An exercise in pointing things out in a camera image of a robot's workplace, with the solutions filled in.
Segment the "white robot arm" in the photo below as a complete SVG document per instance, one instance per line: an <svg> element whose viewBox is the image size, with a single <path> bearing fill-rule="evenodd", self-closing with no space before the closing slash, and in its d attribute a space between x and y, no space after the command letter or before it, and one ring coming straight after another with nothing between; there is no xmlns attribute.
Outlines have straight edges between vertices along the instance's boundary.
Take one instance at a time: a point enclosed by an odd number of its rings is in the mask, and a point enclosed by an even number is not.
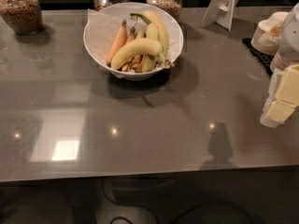
<svg viewBox="0 0 299 224"><path fill-rule="evenodd" d="M282 125L299 106L299 3L282 23L278 51L270 63L268 98L260 117L262 125Z"/></svg>

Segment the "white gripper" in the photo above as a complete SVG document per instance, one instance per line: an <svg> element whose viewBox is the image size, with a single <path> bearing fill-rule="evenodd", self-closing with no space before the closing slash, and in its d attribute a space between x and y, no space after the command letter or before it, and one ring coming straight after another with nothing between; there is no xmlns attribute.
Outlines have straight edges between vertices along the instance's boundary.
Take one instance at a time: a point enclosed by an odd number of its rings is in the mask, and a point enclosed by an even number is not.
<svg viewBox="0 0 299 224"><path fill-rule="evenodd" d="M292 115L297 106L299 106L299 64L289 66L283 73L276 68L271 76L268 97L260 116L261 124L276 128Z"/></svg>

